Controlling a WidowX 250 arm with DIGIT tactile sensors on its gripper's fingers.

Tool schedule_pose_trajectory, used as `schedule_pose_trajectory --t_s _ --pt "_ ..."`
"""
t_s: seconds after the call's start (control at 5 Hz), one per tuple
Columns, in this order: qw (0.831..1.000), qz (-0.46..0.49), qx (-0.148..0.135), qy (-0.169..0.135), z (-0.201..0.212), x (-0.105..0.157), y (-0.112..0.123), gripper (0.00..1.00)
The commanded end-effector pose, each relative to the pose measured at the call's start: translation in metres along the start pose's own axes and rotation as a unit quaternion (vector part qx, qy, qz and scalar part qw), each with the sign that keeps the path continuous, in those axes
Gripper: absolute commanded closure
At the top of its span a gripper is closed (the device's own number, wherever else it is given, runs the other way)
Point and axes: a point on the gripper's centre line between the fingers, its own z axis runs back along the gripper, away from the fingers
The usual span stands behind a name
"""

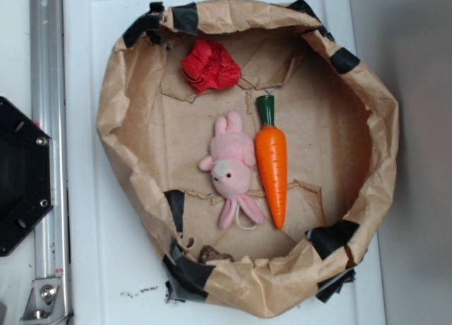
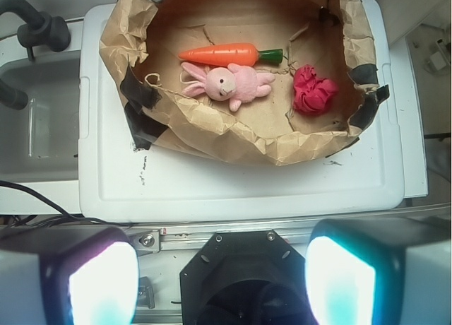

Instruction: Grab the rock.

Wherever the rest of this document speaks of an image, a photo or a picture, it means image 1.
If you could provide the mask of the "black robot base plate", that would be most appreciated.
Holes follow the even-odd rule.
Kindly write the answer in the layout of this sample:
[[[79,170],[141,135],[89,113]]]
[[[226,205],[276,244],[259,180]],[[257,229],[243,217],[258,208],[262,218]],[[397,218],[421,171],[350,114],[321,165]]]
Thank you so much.
[[[1,98],[1,256],[10,255],[53,207],[52,139]]]

